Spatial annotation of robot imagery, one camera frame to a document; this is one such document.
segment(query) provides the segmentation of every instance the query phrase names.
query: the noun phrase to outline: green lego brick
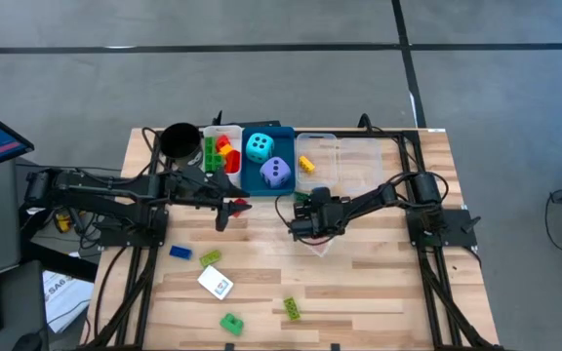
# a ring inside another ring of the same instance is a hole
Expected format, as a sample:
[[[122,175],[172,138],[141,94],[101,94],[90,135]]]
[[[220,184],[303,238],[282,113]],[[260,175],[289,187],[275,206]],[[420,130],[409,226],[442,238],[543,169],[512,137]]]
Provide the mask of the green lego brick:
[[[299,191],[294,192],[294,200],[298,202],[303,202],[309,198],[309,194],[301,193]]]
[[[290,321],[299,320],[301,318],[301,313],[299,313],[299,308],[297,307],[297,303],[294,301],[293,297],[284,299],[283,304],[285,305],[285,310],[290,317]]]
[[[216,153],[216,138],[206,137],[205,138],[205,154]]]
[[[207,267],[210,264],[216,263],[218,261],[221,260],[221,252],[218,250],[214,250],[210,253],[204,254],[203,256],[201,256],[201,258],[199,258],[199,260],[201,261],[201,265],[203,267]]]
[[[242,328],[244,328],[244,322],[235,318],[234,315],[227,313],[226,316],[221,319],[221,326],[232,334],[240,336]]]
[[[215,172],[224,164],[222,155],[216,152],[216,138],[205,138],[205,172]]]

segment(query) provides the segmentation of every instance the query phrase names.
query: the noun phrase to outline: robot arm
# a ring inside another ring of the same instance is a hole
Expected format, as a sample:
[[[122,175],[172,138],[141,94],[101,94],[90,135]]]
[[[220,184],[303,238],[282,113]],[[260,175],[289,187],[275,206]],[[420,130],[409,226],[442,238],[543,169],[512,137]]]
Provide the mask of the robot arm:
[[[416,201],[413,204],[396,193],[396,185],[404,180],[411,184]],[[289,228],[295,241],[331,237],[344,234],[350,220],[382,208],[398,207],[428,214],[440,210],[441,202],[435,175],[427,172],[395,175],[375,190],[354,199],[332,197],[329,188],[315,188],[309,199],[294,204],[295,219],[289,223]]]
[[[230,215],[251,208],[223,200],[224,196],[249,196],[231,184],[223,170],[210,177],[197,168],[185,167],[156,175],[121,178],[92,175],[83,170],[48,169],[29,174],[27,181],[25,203],[30,207],[70,208],[103,215],[105,219],[97,225],[102,246],[129,243],[150,247],[163,241],[168,215],[159,209],[163,204],[217,210],[218,231],[224,230]],[[133,203],[116,202],[114,197],[129,198]],[[128,235],[130,240],[123,241]]]

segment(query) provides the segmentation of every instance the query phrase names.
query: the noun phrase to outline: red lego brick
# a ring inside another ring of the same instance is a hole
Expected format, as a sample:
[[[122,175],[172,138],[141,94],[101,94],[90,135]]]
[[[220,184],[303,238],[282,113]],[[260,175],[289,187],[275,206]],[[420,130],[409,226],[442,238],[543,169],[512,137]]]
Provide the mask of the red lego brick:
[[[240,151],[231,150],[224,157],[224,172],[227,174],[240,171]]]
[[[246,202],[246,200],[244,200],[244,199],[237,199],[237,200],[234,201],[234,203],[240,204],[240,205],[248,204],[248,202]],[[240,216],[240,214],[242,214],[242,213],[235,213],[235,214],[233,214],[233,216],[237,218],[237,217]]]
[[[216,139],[216,151],[220,152],[222,147],[225,145],[231,145],[231,142],[229,141],[229,138],[226,136],[221,136],[218,139]]]

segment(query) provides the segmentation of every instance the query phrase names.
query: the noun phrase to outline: white card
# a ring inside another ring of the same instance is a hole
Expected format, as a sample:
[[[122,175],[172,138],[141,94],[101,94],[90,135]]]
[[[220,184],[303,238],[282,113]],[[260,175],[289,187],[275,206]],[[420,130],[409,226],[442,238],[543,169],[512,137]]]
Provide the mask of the white card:
[[[224,299],[233,288],[233,282],[223,276],[216,268],[207,266],[198,279],[199,284],[218,299]]]

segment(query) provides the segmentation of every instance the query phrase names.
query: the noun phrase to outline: wooden table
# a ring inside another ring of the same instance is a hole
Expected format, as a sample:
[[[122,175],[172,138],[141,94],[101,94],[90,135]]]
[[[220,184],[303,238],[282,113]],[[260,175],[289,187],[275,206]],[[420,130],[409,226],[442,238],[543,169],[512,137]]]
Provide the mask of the wooden table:
[[[450,183],[444,205],[463,204],[461,188],[443,131],[420,130],[428,171]],[[379,139],[385,181],[401,171],[396,144]],[[150,153],[141,130],[132,130],[123,176],[134,176]],[[417,253],[409,244],[404,212],[385,209],[350,222],[323,258],[295,243],[274,211],[272,198],[251,198],[254,207],[232,218],[227,229],[214,230],[215,212],[170,207],[166,245],[159,250],[144,349],[432,349]],[[291,217],[291,199],[280,201]],[[172,245],[192,248],[186,261],[169,256]],[[222,252],[215,264],[235,286],[219,301],[196,281],[202,272],[198,257]],[[104,326],[122,301],[132,249],[118,259],[107,280],[100,324]],[[100,260],[89,318],[94,321],[100,282],[117,248]],[[487,340],[498,342],[481,270],[463,249],[445,249],[453,296],[470,323]],[[144,266],[145,253],[142,255]],[[283,299],[292,296],[301,320],[289,321]],[[444,342],[449,342],[445,311],[438,303]],[[138,304],[128,329],[133,342]],[[221,318],[233,313],[244,321],[239,337],[223,330]]]

